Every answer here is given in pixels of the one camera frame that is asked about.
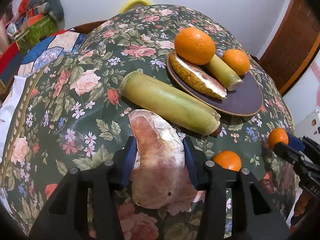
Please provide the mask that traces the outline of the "grey plush toy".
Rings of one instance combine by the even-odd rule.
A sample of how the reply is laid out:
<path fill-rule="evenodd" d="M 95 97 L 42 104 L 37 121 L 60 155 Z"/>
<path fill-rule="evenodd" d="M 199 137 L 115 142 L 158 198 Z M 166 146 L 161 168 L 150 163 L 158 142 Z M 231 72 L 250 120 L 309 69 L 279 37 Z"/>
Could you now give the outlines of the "grey plush toy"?
<path fill-rule="evenodd" d="M 60 0 L 29 0 L 27 10 L 38 8 L 41 14 L 48 14 L 54 21 L 64 19 L 64 10 Z"/>

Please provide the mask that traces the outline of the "orange with sticker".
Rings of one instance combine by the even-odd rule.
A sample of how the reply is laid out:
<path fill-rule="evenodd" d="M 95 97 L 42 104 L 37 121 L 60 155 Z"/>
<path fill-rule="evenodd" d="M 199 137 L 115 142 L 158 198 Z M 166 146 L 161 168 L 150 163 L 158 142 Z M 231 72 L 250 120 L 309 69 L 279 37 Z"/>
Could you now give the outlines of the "orange with sticker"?
<path fill-rule="evenodd" d="M 222 56 L 222 60 L 239 76 L 243 76 L 249 71 L 250 60 L 242 50 L 226 50 Z"/>

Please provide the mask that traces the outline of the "small tangerine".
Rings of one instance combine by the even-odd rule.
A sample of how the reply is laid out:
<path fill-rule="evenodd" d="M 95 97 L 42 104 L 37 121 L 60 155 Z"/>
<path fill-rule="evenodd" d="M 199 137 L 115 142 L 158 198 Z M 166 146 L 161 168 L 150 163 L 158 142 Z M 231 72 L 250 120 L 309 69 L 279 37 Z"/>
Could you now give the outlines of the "small tangerine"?
<path fill-rule="evenodd" d="M 273 129 L 268 136 L 267 143 L 268 143 L 269 149 L 273 151 L 275 145 L 279 142 L 282 142 L 285 145 L 288 145 L 289 137 L 287 135 L 287 132 L 284 129 L 277 127 Z"/>
<path fill-rule="evenodd" d="M 240 171 L 242 162 L 240 157 L 233 151 L 222 151 L 212 157 L 212 161 L 224 169 Z"/>

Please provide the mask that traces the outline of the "floral dark green tablecloth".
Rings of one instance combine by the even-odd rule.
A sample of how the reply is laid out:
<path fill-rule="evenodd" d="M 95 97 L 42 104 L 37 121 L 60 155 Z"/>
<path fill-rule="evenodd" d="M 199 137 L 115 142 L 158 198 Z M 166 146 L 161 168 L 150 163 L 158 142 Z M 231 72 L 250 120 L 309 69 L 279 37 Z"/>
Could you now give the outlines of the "floral dark green tablecloth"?
<path fill-rule="evenodd" d="M 131 135 L 128 114 L 135 109 L 120 97 L 126 74 L 138 71 L 162 82 L 176 34 L 187 27 L 207 33 L 217 49 L 242 49 L 223 26 L 193 9 L 151 5 L 131 9 L 95 28 L 74 53 L 27 78 L 3 150 L 1 200 L 27 236 L 45 202 L 72 167 L 87 170 L 111 159 Z M 210 158 L 234 151 L 258 180 L 269 179 L 274 204 L 283 217 L 294 205 L 298 179 L 293 168 L 267 149 L 277 127 L 290 133 L 290 111 L 274 81 L 257 64 L 250 71 L 263 96 L 252 117 L 221 117 L 216 137 L 194 135 L 193 143 Z"/>

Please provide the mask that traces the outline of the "large orange left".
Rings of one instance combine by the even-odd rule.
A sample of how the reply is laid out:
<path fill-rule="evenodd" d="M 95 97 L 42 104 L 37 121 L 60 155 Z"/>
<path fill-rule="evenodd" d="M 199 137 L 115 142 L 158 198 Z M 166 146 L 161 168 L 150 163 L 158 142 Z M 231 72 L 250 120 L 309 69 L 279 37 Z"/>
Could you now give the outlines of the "large orange left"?
<path fill-rule="evenodd" d="M 175 50 L 178 56 L 195 65 L 208 64 L 215 55 L 213 39 L 197 28 L 184 28 L 175 37 Z"/>

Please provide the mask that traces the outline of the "yellow chair back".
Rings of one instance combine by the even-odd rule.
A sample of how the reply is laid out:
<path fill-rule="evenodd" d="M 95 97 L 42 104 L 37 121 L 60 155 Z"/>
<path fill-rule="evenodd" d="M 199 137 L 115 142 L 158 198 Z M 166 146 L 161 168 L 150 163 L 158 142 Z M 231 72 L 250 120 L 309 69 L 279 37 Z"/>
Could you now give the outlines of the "yellow chair back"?
<path fill-rule="evenodd" d="M 130 9 L 140 7 L 140 6 L 148 6 L 152 5 L 150 0 L 128 0 L 118 11 L 119 14 L 124 13 Z"/>

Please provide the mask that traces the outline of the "brown wooden door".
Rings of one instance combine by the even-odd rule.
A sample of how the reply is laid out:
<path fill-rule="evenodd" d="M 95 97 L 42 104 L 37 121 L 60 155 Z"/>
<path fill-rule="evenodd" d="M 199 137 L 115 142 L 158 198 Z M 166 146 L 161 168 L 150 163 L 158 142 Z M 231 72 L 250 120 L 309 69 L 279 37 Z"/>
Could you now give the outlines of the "brown wooden door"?
<path fill-rule="evenodd" d="M 290 0 L 285 16 L 260 66 L 286 93 L 301 77 L 319 48 L 319 20 L 305 0 Z"/>

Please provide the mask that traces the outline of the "peeled pink pomelo segment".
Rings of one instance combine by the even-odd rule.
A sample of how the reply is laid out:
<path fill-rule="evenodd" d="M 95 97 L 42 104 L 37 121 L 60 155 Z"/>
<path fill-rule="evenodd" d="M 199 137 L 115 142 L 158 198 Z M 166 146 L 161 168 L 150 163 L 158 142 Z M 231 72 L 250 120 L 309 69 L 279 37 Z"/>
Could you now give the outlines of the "peeled pink pomelo segment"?
<path fill-rule="evenodd" d="M 176 130 L 143 109 L 132 111 L 129 122 L 138 147 L 131 173 L 133 202 L 145 209 L 165 206 L 171 215 L 191 211 L 197 190 L 190 182 Z"/>

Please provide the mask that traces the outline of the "blue patchwork quilt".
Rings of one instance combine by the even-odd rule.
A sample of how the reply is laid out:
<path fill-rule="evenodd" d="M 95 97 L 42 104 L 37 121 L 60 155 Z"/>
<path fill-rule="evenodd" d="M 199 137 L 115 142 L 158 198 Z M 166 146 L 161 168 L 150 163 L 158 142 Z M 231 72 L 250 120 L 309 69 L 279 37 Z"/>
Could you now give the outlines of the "blue patchwork quilt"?
<path fill-rule="evenodd" d="M 71 30 L 45 38 L 27 52 L 18 69 L 17 75 L 29 77 L 65 53 L 76 52 L 84 42 L 86 36 L 86 34 Z"/>

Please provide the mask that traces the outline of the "dark purple round plate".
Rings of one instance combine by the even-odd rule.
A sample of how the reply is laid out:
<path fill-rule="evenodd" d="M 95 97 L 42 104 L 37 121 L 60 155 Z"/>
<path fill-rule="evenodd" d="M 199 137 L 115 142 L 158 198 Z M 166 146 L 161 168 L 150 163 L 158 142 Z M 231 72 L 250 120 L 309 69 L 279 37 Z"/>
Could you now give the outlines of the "dark purple round plate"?
<path fill-rule="evenodd" d="M 167 59 L 166 69 L 171 79 L 181 90 L 221 113 L 246 117 L 255 115 L 262 107 L 263 95 L 260 87 L 249 73 L 245 75 L 244 83 L 240 84 L 236 90 L 227 92 L 227 98 L 222 100 L 204 95 L 191 88 L 174 71 L 169 59 Z"/>

